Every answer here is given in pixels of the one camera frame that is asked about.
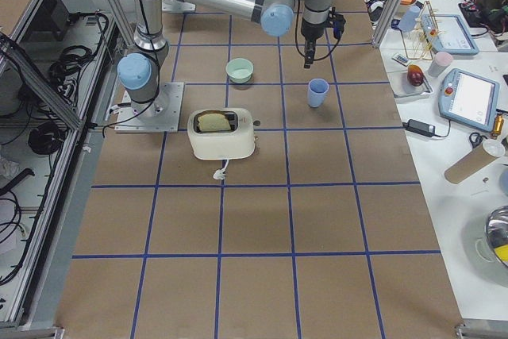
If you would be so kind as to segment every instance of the green bowl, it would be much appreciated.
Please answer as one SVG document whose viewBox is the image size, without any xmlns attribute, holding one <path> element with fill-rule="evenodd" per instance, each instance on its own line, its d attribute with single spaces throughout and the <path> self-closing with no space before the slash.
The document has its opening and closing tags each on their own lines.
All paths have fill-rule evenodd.
<svg viewBox="0 0 508 339">
<path fill-rule="evenodd" d="M 225 66 L 225 71 L 234 83 L 246 83 L 252 77 L 254 65 L 247 59 L 233 59 Z"/>
</svg>

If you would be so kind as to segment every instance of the black adapter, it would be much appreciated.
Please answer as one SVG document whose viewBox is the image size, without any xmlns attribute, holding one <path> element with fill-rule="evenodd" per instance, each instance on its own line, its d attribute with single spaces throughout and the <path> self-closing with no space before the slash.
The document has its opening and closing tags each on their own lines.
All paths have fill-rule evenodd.
<svg viewBox="0 0 508 339">
<path fill-rule="evenodd" d="M 432 138 L 436 136 L 436 126 L 429 125 L 428 123 L 410 119 L 407 122 L 403 122 L 402 126 L 404 126 L 404 129 L 407 131 L 423 135 L 424 137 Z"/>
</svg>

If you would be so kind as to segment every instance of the metal bowl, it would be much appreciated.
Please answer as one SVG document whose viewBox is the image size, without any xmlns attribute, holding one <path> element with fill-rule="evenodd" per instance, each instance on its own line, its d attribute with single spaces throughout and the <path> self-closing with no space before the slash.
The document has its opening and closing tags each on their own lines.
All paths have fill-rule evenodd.
<svg viewBox="0 0 508 339">
<path fill-rule="evenodd" d="M 485 225 L 487 243 L 495 258 L 508 268 L 508 206 L 492 212 Z"/>
</svg>

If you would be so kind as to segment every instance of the metal base plate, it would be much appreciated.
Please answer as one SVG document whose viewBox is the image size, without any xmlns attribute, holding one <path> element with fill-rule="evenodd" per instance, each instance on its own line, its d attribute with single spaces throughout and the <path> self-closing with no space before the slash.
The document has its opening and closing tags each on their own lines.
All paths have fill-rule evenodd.
<svg viewBox="0 0 508 339">
<path fill-rule="evenodd" d="M 196 11 L 196 5 L 178 0 L 162 0 L 162 12 L 166 13 L 190 13 Z"/>
<path fill-rule="evenodd" d="M 114 129 L 117 133 L 161 133 L 168 131 L 176 133 L 180 119 L 180 109 L 182 108 L 184 83 L 163 83 L 160 91 L 167 93 L 169 97 L 169 105 L 157 116 L 148 120 L 141 120 L 137 117 L 126 123 L 115 125 Z M 130 102 L 127 92 L 124 93 L 122 102 Z M 125 107 L 120 109 L 118 113 L 118 121 L 125 121 L 134 117 L 133 109 Z"/>
</svg>

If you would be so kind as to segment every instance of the cup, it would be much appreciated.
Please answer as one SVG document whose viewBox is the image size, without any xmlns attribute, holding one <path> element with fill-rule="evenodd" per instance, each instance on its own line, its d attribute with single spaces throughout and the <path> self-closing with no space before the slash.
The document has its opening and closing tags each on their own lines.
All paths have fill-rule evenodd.
<svg viewBox="0 0 508 339">
<path fill-rule="evenodd" d="M 307 91 L 307 102 L 310 107 L 320 106 L 326 98 L 330 85 L 324 79 L 311 79 Z"/>
<path fill-rule="evenodd" d="M 416 25 L 416 19 L 419 14 L 420 7 L 411 6 L 400 19 L 400 22 L 398 23 L 398 29 L 400 29 L 403 32 L 412 31 L 414 29 L 414 26 Z"/>
<path fill-rule="evenodd" d="M 431 77 L 437 77 L 444 69 L 446 69 L 453 61 L 453 56 L 448 52 L 438 52 L 434 56 L 430 64 L 427 74 Z"/>
<path fill-rule="evenodd" d="M 446 170 L 444 177 L 450 183 L 458 184 L 503 155 L 505 155 L 505 147 L 501 142 L 486 139 Z"/>
</svg>

